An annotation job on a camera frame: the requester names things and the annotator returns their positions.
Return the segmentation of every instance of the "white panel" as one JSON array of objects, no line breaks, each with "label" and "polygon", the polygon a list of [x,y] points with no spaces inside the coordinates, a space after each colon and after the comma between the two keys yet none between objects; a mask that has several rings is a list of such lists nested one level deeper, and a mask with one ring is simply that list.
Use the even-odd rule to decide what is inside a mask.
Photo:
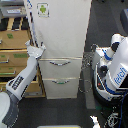
[{"label": "white panel", "polygon": [[[46,45],[43,58],[82,56],[91,0],[32,0],[37,41]],[[47,3],[49,17],[38,15],[38,3]]]},{"label": "white panel", "polygon": [[68,78],[80,77],[82,59],[76,60],[48,60],[39,61],[42,78]]},{"label": "white panel", "polygon": [[52,81],[56,80],[43,81],[47,99],[77,98],[79,79],[69,79],[65,84]]}]

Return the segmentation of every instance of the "refrigerator drawer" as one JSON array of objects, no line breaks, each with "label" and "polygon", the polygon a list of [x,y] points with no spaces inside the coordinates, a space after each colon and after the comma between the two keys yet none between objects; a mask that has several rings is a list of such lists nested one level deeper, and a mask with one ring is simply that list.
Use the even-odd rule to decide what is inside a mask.
[{"label": "refrigerator drawer", "polygon": [[77,98],[79,79],[44,79],[47,99]]},{"label": "refrigerator drawer", "polygon": [[39,61],[39,66],[43,79],[79,77],[81,65],[82,58]]}]

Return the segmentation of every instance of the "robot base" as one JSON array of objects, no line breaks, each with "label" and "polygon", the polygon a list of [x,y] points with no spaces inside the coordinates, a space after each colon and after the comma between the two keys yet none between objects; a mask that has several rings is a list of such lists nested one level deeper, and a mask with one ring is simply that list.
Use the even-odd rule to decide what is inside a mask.
[{"label": "robot base", "polygon": [[96,89],[96,84],[95,84],[95,79],[94,79],[94,71],[91,71],[91,76],[92,76],[92,88],[93,88],[93,94],[96,98],[96,100],[103,106],[105,107],[113,107],[113,106],[117,106],[120,102],[119,99],[112,99],[111,101],[106,100],[105,98],[103,98],[99,92]]}]

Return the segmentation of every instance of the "wooden cabinet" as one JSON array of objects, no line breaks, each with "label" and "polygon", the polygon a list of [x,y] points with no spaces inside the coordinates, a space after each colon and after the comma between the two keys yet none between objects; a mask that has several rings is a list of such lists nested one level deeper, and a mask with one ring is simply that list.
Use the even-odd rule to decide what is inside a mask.
[{"label": "wooden cabinet", "polygon": [[[0,91],[6,90],[9,80],[15,78],[27,66],[28,54],[25,43],[30,39],[28,30],[10,30],[13,18],[9,19],[7,31],[0,31]],[[37,74],[28,86],[25,97],[45,97],[43,82],[38,67]]]}]

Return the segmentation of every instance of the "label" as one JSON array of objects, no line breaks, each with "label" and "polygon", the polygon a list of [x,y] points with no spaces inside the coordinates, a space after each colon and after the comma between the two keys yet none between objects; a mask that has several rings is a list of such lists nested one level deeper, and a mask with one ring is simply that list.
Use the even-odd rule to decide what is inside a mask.
[{"label": "label", "polygon": [[5,55],[1,55],[1,58],[5,58]]},{"label": "label", "polygon": [[20,9],[7,10],[9,14],[20,14]]},{"label": "label", "polygon": [[49,17],[49,6],[47,3],[38,3],[37,10],[39,17]]},{"label": "label", "polygon": [[9,39],[13,39],[13,35],[11,33],[7,34]]},{"label": "label", "polygon": [[28,58],[26,53],[21,53],[21,54],[13,54],[14,58]]},{"label": "label", "polygon": [[117,87],[120,87],[122,82],[124,81],[128,71],[120,64],[117,68],[116,73],[113,76],[113,81]]},{"label": "label", "polygon": [[8,68],[9,70],[12,70],[13,68]]}]

